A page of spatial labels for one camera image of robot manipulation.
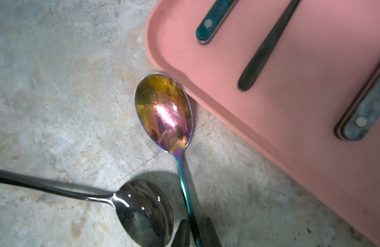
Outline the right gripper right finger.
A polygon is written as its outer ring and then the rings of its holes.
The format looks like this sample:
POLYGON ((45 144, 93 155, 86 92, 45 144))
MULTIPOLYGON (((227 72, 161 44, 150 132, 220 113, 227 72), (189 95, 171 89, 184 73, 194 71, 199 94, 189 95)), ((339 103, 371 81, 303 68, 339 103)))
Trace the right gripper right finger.
POLYGON ((210 217, 202 218, 201 241, 203 247, 222 247, 210 217))

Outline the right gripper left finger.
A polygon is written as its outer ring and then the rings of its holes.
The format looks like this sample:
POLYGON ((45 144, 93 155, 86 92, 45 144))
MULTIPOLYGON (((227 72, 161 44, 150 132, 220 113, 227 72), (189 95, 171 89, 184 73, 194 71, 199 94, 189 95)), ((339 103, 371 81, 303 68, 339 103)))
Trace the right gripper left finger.
POLYGON ((190 224, 187 219, 182 219, 172 241, 171 247, 190 246, 190 224))

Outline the pink plastic tray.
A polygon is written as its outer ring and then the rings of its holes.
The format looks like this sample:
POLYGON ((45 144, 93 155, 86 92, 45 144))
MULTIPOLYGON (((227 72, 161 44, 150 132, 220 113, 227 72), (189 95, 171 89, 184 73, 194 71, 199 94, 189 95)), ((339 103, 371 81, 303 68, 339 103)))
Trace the pink plastic tray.
POLYGON ((145 30, 155 67, 380 246, 380 117, 358 142, 334 127, 380 62, 380 1, 301 1, 256 83, 238 79, 288 1, 238 1, 214 38, 213 1, 159 1, 145 30))

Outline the grey handled fork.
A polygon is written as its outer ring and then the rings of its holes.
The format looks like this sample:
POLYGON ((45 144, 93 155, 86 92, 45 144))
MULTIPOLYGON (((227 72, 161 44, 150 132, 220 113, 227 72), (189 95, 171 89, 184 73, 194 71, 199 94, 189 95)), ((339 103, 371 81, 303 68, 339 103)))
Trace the grey handled fork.
POLYGON ((344 141, 362 140, 380 116, 380 63, 334 128, 344 141))

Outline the green handled fork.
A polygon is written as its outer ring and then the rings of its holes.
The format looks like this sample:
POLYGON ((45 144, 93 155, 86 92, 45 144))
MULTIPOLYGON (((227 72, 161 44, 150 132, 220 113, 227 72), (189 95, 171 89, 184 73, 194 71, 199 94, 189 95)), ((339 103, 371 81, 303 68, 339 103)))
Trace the green handled fork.
POLYGON ((237 0, 217 0, 196 29, 197 41, 208 44, 224 22, 237 0))

